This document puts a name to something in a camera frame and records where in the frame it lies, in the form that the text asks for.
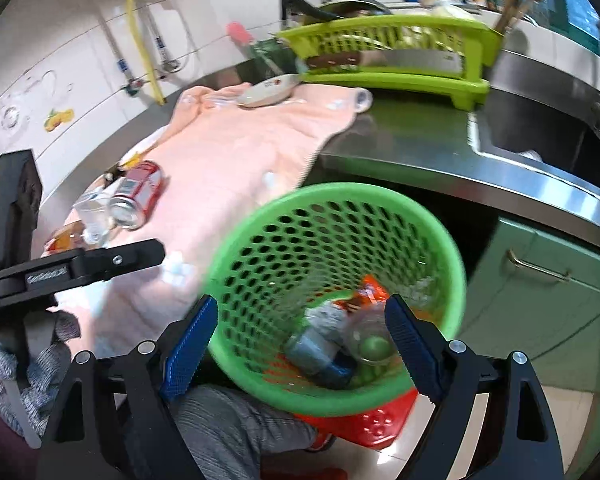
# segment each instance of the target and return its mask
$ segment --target clear plastic cup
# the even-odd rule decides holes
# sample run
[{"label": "clear plastic cup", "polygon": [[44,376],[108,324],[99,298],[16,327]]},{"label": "clear plastic cup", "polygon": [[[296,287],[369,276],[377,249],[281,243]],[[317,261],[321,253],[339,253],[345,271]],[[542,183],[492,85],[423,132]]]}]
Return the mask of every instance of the clear plastic cup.
[{"label": "clear plastic cup", "polygon": [[74,208],[84,224],[84,241],[89,245],[103,247],[109,240],[111,220],[109,215],[110,196],[102,188],[83,193]]},{"label": "clear plastic cup", "polygon": [[384,309],[361,309],[349,317],[344,327],[344,344],[361,363],[385,365],[397,349],[384,322]]}]

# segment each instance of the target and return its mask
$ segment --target tiled wall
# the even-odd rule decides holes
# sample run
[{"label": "tiled wall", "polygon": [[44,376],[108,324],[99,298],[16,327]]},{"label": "tiled wall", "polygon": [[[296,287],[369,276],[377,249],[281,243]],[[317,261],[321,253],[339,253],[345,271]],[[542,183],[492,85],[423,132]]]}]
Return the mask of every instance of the tiled wall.
[{"label": "tiled wall", "polygon": [[[125,0],[95,1],[132,72],[143,76]],[[245,59],[226,35],[228,22],[243,23],[258,39],[279,28],[278,0],[172,0],[149,8],[171,55],[186,63],[160,81],[165,96]],[[145,43],[153,49],[149,38]],[[11,0],[0,16],[0,96],[17,102],[29,88],[24,101],[32,109],[26,128],[0,135],[0,154],[32,148],[46,198],[88,153],[153,102],[149,85],[132,98],[121,90],[124,83],[85,0]],[[73,110],[74,117],[47,132],[52,109]]]}]

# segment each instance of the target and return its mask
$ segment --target sink basin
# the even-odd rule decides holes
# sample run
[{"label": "sink basin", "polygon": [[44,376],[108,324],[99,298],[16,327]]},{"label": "sink basin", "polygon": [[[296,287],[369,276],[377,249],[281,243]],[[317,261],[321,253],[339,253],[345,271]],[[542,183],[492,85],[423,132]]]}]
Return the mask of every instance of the sink basin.
[{"label": "sink basin", "polygon": [[[587,184],[600,188],[600,140],[585,121],[497,89],[477,118],[481,151],[599,192]],[[536,154],[541,162],[533,159]]]}]

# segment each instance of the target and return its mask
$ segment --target knit glove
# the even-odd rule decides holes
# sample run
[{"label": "knit glove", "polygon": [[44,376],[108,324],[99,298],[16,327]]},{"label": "knit glove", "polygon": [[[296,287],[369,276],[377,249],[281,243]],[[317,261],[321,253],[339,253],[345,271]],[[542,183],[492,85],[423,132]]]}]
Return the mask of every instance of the knit glove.
[{"label": "knit glove", "polygon": [[[65,341],[80,337],[80,326],[73,314],[60,310],[54,315],[56,325],[53,342],[30,362],[27,367],[30,387],[22,392],[22,403],[29,422],[39,436],[45,433],[58,389],[71,364],[71,351]],[[3,380],[16,378],[16,366],[16,356],[0,344],[0,418],[13,431],[24,436],[2,383]]]}]

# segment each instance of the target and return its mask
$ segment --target kitchen knife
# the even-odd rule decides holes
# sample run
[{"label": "kitchen knife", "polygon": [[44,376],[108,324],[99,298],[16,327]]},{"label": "kitchen knife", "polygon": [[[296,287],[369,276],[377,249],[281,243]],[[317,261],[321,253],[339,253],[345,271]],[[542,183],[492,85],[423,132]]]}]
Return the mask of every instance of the kitchen knife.
[{"label": "kitchen knife", "polygon": [[431,72],[462,73],[462,59],[457,52],[428,48],[403,48],[395,50],[360,50],[338,52],[309,57],[309,69],[335,66],[395,66]]}]

